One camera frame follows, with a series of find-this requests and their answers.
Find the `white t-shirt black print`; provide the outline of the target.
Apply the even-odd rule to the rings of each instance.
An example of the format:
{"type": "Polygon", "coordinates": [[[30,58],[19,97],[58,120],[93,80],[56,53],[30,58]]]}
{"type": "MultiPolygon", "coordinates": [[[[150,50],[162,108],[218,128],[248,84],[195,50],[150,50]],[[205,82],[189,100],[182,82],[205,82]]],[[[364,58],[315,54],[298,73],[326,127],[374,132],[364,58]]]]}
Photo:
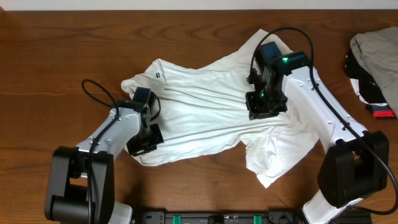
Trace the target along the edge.
{"type": "Polygon", "coordinates": [[[184,68],[157,59],[144,73],[124,80],[121,88],[130,95],[145,87],[159,97],[156,123],[164,142],[137,161],[159,166],[217,154],[242,142],[246,167],[268,187],[303,159],[318,135],[295,105],[274,118],[249,119],[245,95],[253,87],[246,79],[260,41],[275,42],[289,52],[278,36],[259,30],[238,51],[205,67],[184,68]]]}

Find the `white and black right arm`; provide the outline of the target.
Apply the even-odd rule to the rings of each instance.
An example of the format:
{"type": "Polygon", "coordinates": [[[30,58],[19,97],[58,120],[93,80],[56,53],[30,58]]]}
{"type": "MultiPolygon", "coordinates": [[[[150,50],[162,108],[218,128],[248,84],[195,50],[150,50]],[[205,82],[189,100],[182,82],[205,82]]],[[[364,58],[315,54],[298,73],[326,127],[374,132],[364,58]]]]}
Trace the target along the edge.
{"type": "Polygon", "coordinates": [[[370,133],[337,102],[303,52],[254,51],[246,93],[249,119],[273,118],[298,106],[326,152],[319,191],[298,213],[269,212],[269,223],[371,223],[371,212],[354,205],[386,188],[389,141],[370,133]]]}

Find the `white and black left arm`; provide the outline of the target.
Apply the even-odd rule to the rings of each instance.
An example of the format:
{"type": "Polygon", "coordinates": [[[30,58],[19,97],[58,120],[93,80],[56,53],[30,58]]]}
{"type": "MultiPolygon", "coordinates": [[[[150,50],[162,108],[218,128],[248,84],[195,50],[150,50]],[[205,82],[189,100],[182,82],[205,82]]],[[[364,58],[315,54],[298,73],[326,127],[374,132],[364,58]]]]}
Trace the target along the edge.
{"type": "Polygon", "coordinates": [[[114,160],[126,148],[137,157],[163,143],[159,98],[122,101],[106,121],[75,147],[60,146],[52,156],[45,199],[46,219],[60,223],[133,223],[131,206],[114,198],[114,160]]]}

